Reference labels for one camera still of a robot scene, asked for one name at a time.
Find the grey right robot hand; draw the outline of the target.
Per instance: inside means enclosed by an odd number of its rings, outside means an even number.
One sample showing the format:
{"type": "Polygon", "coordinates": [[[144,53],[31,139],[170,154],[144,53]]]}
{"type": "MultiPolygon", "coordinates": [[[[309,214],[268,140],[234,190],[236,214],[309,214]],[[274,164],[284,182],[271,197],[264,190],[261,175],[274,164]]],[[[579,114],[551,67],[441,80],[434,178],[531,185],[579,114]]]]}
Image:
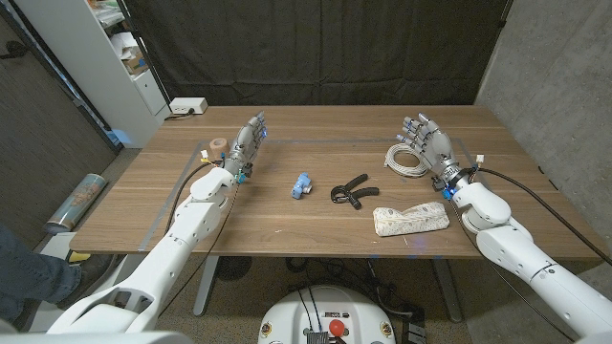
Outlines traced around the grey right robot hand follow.
{"type": "Polygon", "coordinates": [[[425,167],[436,175],[436,191],[445,190],[454,195],[469,184],[468,169],[459,166],[450,138],[434,120],[423,113],[417,118],[405,117],[402,130],[404,136],[400,141],[412,148],[425,167]]]}

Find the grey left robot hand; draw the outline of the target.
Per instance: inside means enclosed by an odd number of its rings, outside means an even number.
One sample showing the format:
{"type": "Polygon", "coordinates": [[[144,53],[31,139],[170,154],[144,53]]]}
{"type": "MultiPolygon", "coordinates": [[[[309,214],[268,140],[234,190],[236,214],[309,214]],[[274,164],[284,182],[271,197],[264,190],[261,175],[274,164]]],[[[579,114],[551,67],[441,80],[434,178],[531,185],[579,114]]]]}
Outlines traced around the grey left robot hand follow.
{"type": "Polygon", "coordinates": [[[253,116],[239,130],[237,137],[229,147],[223,164],[223,167],[233,175],[238,183],[242,183],[251,176],[252,162],[266,137],[267,127],[263,111],[253,116]]]}

